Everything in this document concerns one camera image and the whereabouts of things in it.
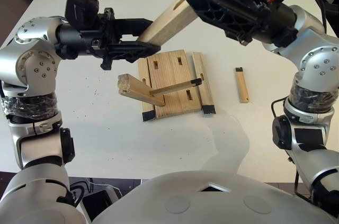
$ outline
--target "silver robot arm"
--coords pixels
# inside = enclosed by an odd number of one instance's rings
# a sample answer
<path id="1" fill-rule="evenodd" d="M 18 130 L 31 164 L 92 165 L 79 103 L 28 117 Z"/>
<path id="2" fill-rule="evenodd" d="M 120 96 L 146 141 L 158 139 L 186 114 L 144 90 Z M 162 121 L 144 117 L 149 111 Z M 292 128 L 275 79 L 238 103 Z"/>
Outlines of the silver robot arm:
<path id="1" fill-rule="evenodd" d="M 0 51 L 2 106 L 20 171 L 0 201 L 1 223 L 85 223 L 69 191 L 65 164 L 74 158 L 54 94 L 61 58 L 60 19 L 39 17 L 20 27 Z"/>
<path id="2" fill-rule="evenodd" d="M 326 35 L 322 24 L 299 6 L 291 8 L 297 39 L 286 48 L 264 44 L 298 68 L 285 115 L 274 119 L 273 141 L 291 157 L 313 203 L 337 215 L 339 153 L 325 145 L 338 97 L 339 39 Z"/>

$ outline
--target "wooden leg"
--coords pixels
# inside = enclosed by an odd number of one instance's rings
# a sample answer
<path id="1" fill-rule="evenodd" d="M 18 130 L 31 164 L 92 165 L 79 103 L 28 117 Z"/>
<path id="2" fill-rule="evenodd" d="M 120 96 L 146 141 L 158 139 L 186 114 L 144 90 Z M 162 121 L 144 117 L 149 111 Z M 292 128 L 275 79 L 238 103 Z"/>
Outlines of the wooden leg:
<path id="1" fill-rule="evenodd" d="M 119 94 L 134 98 L 135 100 L 144 101 L 157 106 L 164 106 L 164 96 L 152 96 L 150 91 L 153 90 L 142 81 L 129 74 L 122 74 L 118 77 Z"/>
<path id="2" fill-rule="evenodd" d="M 138 38 L 138 41 L 162 46 L 197 18 L 186 0 L 177 0 Z"/>
<path id="3" fill-rule="evenodd" d="M 203 64 L 202 53 L 193 53 L 193 63 L 196 76 L 201 77 L 201 79 L 203 80 L 202 84 L 199 85 L 199 93 L 203 113 L 215 114 L 216 109 L 214 107 L 210 84 L 208 82 L 207 73 Z"/>

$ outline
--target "table surface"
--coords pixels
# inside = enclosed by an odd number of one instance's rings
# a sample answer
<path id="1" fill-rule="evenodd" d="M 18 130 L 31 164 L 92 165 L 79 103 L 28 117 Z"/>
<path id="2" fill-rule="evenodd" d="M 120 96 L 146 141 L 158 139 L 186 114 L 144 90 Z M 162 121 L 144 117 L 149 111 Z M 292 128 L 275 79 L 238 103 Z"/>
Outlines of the table surface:
<path id="1" fill-rule="evenodd" d="M 99 0 L 100 11 L 112 7 L 115 18 L 154 20 L 175 0 Z M 63 15 L 66 0 L 34 0 L 8 37 L 37 16 Z M 286 0 L 314 16 L 314 0 Z M 62 61 L 57 76 L 58 107 L 63 126 L 71 129 L 75 159 L 70 176 L 152 178 L 169 172 L 214 170 L 238 173 L 263 182 L 292 182 L 295 167 L 272 142 L 272 101 L 287 96 L 294 65 L 266 51 L 258 41 L 242 47 L 222 30 L 196 19 L 162 46 L 205 55 L 217 114 L 202 112 L 143 123 L 140 102 L 118 94 L 119 74 L 137 74 L 137 63 L 115 61 L 111 71 L 94 57 Z M 251 101 L 239 102 L 235 67 L 243 67 Z M 0 170 L 17 172 L 7 122 L 0 116 Z M 327 144 L 338 147 L 338 115 L 332 119 Z"/>

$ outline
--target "wooden board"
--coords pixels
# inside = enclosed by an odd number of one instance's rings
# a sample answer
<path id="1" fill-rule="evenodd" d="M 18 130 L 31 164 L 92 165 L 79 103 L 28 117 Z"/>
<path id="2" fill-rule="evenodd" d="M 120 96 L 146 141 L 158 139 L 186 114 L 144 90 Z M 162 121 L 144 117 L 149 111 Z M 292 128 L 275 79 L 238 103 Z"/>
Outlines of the wooden board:
<path id="1" fill-rule="evenodd" d="M 193 53 L 193 63 L 196 77 L 202 79 L 202 84 L 199 85 L 199 93 L 201 105 L 204 114 L 215 114 L 214 101 L 211 93 L 210 84 L 208 82 L 207 73 L 203 63 L 203 55 L 200 52 Z"/>
<path id="2" fill-rule="evenodd" d="M 184 50 L 158 53 L 147 58 L 151 85 L 158 89 L 192 80 Z M 180 90 L 164 95 L 165 106 L 156 106 L 156 118 L 198 111 L 201 104 L 197 88 Z"/>
<path id="3" fill-rule="evenodd" d="M 138 71 L 139 71 L 139 79 L 143 81 L 149 87 L 152 87 L 150 83 L 148 62 L 146 58 L 138 59 Z M 144 122 L 155 118 L 155 109 L 152 104 L 141 102 L 141 110 L 142 110 L 142 120 Z"/>
<path id="4" fill-rule="evenodd" d="M 142 33 L 138 41 L 162 46 L 197 17 L 186 0 L 177 0 Z"/>

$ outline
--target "wooden plank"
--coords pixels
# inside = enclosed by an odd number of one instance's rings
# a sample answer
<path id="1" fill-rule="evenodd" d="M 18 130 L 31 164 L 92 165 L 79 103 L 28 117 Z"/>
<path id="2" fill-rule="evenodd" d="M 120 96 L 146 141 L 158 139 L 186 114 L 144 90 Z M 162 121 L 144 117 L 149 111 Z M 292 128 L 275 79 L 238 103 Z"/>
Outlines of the wooden plank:
<path id="1" fill-rule="evenodd" d="M 172 62 L 176 83 L 193 78 L 184 50 L 169 52 L 168 55 Z M 183 113 L 201 110 L 198 89 L 196 87 L 178 91 L 178 96 L 182 103 Z"/>
<path id="2" fill-rule="evenodd" d="M 212 97 L 210 84 L 208 82 L 207 73 L 205 70 L 205 66 L 203 64 L 202 53 L 199 52 L 193 53 L 193 63 L 196 77 L 200 77 L 202 79 L 202 84 L 199 85 L 202 110 L 204 114 L 215 114 L 216 109 L 214 107 L 214 101 Z"/>
<path id="3" fill-rule="evenodd" d="M 122 74 L 118 76 L 118 88 L 120 95 L 134 98 L 135 100 L 139 101 L 144 101 L 153 105 L 165 105 L 164 97 L 162 95 L 150 95 L 149 92 L 153 89 L 129 74 Z"/>
<path id="4" fill-rule="evenodd" d="M 148 57 L 147 61 L 153 89 L 193 79 L 183 50 L 158 53 Z M 165 106 L 155 106 L 157 118 L 170 117 L 201 109 L 197 89 L 195 88 L 165 94 L 164 99 Z"/>
<path id="5" fill-rule="evenodd" d="M 235 68 L 235 71 L 236 71 L 235 74 L 236 74 L 237 83 L 238 83 L 240 102 L 247 103 L 249 102 L 249 95 L 248 95 L 248 90 L 246 87 L 244 70 L 242 67 L 238 67 L 238 68 Z"/>
<path id="6" fill-rule="evenodd" d="M 189 80 L 189 81 L 186 81 L 186 82 L 182 82 L 182 83 L 179 83 L 179 84 L 170 85 L 170 86 L 166 86 L 166 87 L 163 87 L 163 88 L 152 90 L 152 91 L 150 91 L 150 94 L 152 96 L 158 96 L 158 95 L 163 95 L 163 94 L 166 94 L 166 93 L 173 93 L 173 92 L 177 92 L 177 91 L 182 90 L 182 89 L 187 89 L 187 88 L 191 88 L 191 87 L 201 85 L 201 82 L 202 82 L 201 78 L 196 78 L 196 79 Z"/>
<path id="7" fill-rule="evenodd" d="M 138 59 L 138 71 L 139 79 L 149 87 L 152 87 L 152 85 L 150 84 L 148 62 L 146 58 Z M 142 120 L 144 122 L 155 118 L 155 109 L 152 104 L 149 104 L 147 102 L 141 102 L 141 110 L 142 110 Z"/>
<path id="8" fill-rule="evenodd" d="M 186 0 L 177 0 L 142 33 L 138 41 L 162 46 L 196 18 Z"/>

